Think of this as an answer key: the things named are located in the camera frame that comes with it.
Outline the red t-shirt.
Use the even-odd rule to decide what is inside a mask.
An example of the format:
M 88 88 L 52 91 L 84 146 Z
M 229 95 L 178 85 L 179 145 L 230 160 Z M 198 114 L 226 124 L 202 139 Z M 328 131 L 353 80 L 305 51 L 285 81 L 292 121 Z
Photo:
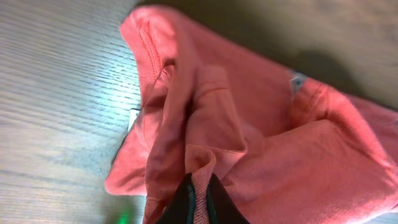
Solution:
M 166 6 L 120 28 L 142 108 L 104 186 L 146 197 L 144 222 L 184 210 L 219 222 L 210 179 L 236 223 L 362 223 L 397 211 L 397 113 L 293 72 Z

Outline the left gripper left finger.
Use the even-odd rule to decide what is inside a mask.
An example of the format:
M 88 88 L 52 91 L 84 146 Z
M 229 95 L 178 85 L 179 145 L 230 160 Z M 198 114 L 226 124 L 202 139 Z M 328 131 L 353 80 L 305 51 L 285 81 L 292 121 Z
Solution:
M 192 175 L 186 174 L 156 224 L 193 224 L 196 209 Z

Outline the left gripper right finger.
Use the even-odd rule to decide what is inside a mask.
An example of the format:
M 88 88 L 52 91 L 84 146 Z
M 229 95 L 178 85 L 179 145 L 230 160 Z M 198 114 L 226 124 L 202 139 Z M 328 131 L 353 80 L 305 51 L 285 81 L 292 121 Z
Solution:
M 206 190 L 206 211 L 209 224 L 249 224 L 215 174 Z

